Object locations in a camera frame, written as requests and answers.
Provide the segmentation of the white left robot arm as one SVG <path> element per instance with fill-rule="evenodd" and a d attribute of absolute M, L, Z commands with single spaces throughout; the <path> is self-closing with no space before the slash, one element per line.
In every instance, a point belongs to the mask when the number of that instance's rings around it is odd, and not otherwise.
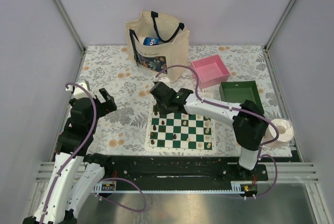
<path fill-rule="evenodd" d="M 88 81 L 69 82 L 70 116 L 58 137 L 53 171 L 37 210 L 24 223 L 77 223 L 80 210 L 100 179 L 113 175 L 111 158 L 88 155 L 98 120 L 116 111 L 114 98 L 99 89 L 104 102 L 94 95 Z"/>

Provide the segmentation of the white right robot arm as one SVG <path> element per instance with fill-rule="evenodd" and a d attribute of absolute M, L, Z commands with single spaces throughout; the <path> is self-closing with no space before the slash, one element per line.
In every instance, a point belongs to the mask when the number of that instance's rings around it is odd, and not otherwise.
<path fill-rule="evenodd" d="M 201 97 L 197 91 L 181 88 L 175 91 L 164 82 L 157 81 L 150 93 L 163 115 L 183 113 L 201 115 L 232 126 L 237 143 L 241 146 L 237 173 L 243 180 L 256 174 L 256 163 L 261 141 L 270 121 L 250 101 L 239 103 L 223 102 Z"/>

